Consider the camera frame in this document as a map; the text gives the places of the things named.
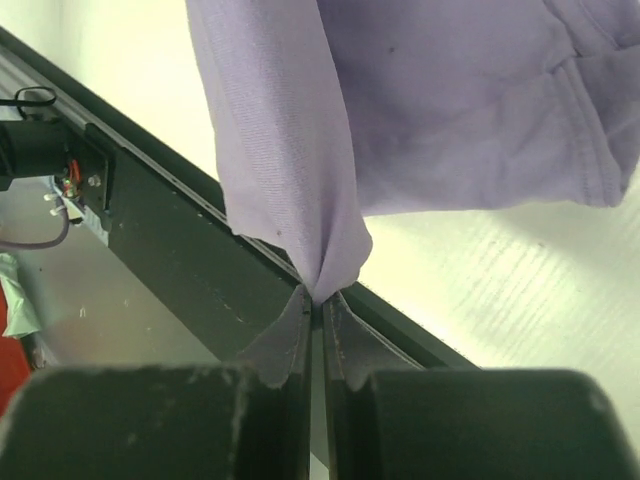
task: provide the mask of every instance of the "wire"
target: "wire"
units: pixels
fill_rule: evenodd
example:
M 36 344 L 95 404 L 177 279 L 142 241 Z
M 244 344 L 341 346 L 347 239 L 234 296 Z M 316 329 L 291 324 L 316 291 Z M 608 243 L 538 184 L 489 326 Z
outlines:
M 24 92 L 33 92 L 36 90 L 42 90 L 51 94 L 51 98 L 48 100 L 21 100 L 20 95 Z M 16 107 L 18 113 L 23 120 L 28 118 L 28 115 L 22 110 L 25 107 L 50 107 L 58 100 L 58 95 L 53 88 L 49 87 L 25 87 L 16 92 L 12 99 L 0 98 L 0 107 Z
M 48 248 L 57 247 L 62 242 L 64 242 L 67 238 L 67 235 L 69 235 L 69 228 L 71 225 L 71 222 L 69 220 L 69 212 L 67 211 L 67 206 L 64 203 L 64 200 L 57 193 L 55 203 L 55 210 L 62 217 L 62 231 L 60 232 L 60 235 L 58 235 L 53 240 L 41 243 L 16 243 L 6 240 L 0 240 L 0 250 L 46 250 Z

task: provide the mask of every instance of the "table surface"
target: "table surface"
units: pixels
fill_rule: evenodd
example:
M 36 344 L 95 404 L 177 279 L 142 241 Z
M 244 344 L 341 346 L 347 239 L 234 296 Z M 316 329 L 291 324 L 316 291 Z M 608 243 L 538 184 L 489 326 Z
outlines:
M 0 23 L 216 176 L 183 0 L 0 0 Z M 639 222 L 637 182 L 613 210 L 370 218 L 360 280 L 481 366 L 591 374 L 640 451 Z

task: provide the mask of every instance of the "bolt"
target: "bolt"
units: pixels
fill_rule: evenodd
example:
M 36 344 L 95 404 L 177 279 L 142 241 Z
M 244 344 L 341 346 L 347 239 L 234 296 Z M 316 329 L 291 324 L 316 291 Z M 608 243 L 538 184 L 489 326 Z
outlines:
M 99 187 L 100 185 L 102 185 L 102 180 L 98 175 L 92 175 L 87 179 L 87 183 L 90 187 Z

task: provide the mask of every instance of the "green cloth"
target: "green cloth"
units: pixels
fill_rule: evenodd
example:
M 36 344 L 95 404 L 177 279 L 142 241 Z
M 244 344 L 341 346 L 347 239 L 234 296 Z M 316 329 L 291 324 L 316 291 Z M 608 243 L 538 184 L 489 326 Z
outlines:
M 2 336 L 20 338 L 40 330 L 33 305 L 18 282 L 18 260 L 8 253 L 0 253 L 0 284 L 8 306 Z

